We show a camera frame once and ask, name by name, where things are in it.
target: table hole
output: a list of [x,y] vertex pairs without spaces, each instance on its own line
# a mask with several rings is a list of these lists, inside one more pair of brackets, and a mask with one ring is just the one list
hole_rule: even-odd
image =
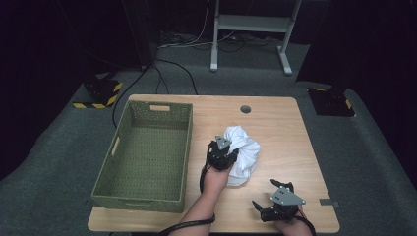
[[251,113],[252,109],[248,105],[243,105],[243,106],[240,107],[240,111],[242,111],[245,114],[249,114],[249,113]]

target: crumpled fabric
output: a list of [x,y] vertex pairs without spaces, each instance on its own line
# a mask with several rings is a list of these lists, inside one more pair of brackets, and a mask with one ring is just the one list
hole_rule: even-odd
[[230,171],[227,185],[240,186],[249,180],[256,169],[256,160],[261,146],[249,137],[241,126],[227,127],[223,137],[232,142],[229,153],[239,148],[239,154]]

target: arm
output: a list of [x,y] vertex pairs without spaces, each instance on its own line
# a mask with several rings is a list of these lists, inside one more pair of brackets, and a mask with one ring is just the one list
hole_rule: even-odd
[[[232,167],[227,170],[218,171],[210,168],[206,174],[202,194],[196,199],[180,222],[192,220],[203,220],[214,215],[215,204],[221,192],[227,185],[228,176]],[[192,226],[176,230],[170,236],[203,236],[209,235],[210,224]]]

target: gray carpet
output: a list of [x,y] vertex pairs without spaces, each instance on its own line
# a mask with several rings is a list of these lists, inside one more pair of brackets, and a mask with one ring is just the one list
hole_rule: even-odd
[[[222,43],[223,49],[237,45]],[[300,107],[330,197],[340,231],[334,235],[417,235],[417,193],[360,97],[346,92],[356,116],[317,116],[306,88],[295,83],[308,45],[287,50],[293,76],[285,77],[270,46],[245,46],[220,51],[218,72],[209,71],[209,50],[159,49],[157,57],[179,63],[193,75],[198,94],[292,96]],[[169,93],[195,94],[181,68],[156,62]],[[140,74],[121,71],[116,80],[123,92]],[[115,119],[128,96],[156,93],[158,72],[150,68],[121,98]],[[158,93],[167,93],[164,83]],[[89,231],[93,202],[89,198],[114,127],[112,108],[76,109],[72,101],[87,99],[83,87],[38,138],[26,161],[0,182],[0,235],[108,235]]]

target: green basket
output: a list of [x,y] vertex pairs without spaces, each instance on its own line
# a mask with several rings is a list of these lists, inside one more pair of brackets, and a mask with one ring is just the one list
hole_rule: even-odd
[[129,100],[91,197],[101,207],[182,212],[193,105]]

